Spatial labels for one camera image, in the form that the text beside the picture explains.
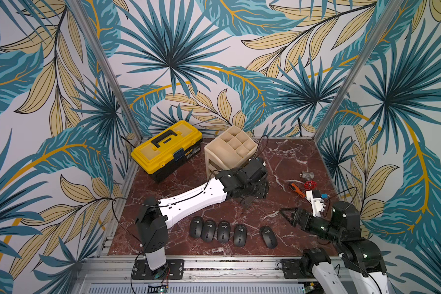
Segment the beige drawer organizer cabinet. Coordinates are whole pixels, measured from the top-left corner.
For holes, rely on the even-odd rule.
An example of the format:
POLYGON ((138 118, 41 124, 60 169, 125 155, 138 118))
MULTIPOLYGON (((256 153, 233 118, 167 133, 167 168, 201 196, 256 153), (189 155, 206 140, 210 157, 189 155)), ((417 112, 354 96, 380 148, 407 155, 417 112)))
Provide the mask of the beige drawer organizer cabinet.
POLYGON ((207 180, 214 170, 230 170, 243 166, 256 153, 258 144, 246 132, 231 126, 205 148, 207 180))

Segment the black computer mouse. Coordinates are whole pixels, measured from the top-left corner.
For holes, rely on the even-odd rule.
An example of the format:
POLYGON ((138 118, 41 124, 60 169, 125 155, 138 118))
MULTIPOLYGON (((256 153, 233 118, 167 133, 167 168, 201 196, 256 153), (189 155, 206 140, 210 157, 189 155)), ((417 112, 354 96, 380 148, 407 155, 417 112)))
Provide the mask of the black computer mouse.
POLYGON ((195 216, 190 223, 189 235, 193 239, 200 238, 203 233, 204 221, 200 216, 195 216))
POLYGON ((247 240, 247 228, 243 224, 235 226, 233 244, 237 247, 244 247, 247 240))
POLYGON ((216 222, 214 220, 206 220, 203 224, 201 238, 204 242, 210 243, 214 239, 216 233, 216 222))
POLYGON ((222 220, 218 224, 217 240, 222 243, 228 243, 230 240, 231 225, 228 221, 222 220))
POLYGON ((278 246, 278 240, 271 227, 265 225, 260 228, 260 235, 262 237, 265 246, 268 249, 275 249, 278 246))

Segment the yellow black toolbox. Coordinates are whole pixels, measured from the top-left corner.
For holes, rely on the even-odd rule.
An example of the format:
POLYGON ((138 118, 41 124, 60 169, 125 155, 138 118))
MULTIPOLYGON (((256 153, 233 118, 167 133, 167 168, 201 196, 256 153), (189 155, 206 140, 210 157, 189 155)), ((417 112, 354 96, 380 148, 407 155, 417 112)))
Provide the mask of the yellow black toolbox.
POLYGON ((157 183, 200 152, 202 133, 186 121, 179 121, 136 147, 132 159, 157 183))

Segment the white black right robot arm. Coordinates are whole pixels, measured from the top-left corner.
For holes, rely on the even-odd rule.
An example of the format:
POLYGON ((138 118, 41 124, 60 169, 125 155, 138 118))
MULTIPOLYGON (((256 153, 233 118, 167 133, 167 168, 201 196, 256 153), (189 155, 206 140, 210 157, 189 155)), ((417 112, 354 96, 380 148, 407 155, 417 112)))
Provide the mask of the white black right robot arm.
MULTIPOLYGON (((360 212, 351 203, 332 205, 331 219, 320 218, 302 208, 281 209, 293 226, 329 241, 348 269, 359 294, 389 294, 387 268, 379 247, 361 236, 360 212)), ((282 259, 286 279, 314 279, 326 294, 346 294, 331 258, 321 248, 305 249, 301 258, 282 259)))

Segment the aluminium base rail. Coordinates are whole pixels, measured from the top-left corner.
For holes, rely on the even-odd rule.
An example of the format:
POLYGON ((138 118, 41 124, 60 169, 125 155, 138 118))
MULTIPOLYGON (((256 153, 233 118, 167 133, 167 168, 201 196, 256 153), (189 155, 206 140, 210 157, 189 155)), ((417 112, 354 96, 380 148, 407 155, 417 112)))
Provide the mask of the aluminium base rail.
POLYGON ((72 294, 305 294, 315 287, 325 294, 392 294, 388 278, 368 278, 333 257, 313 269, 313 277, 287 278, 282 257, 181 256, 181 279, 136 280, 135 258, 108 256, 83 264, 72 294))

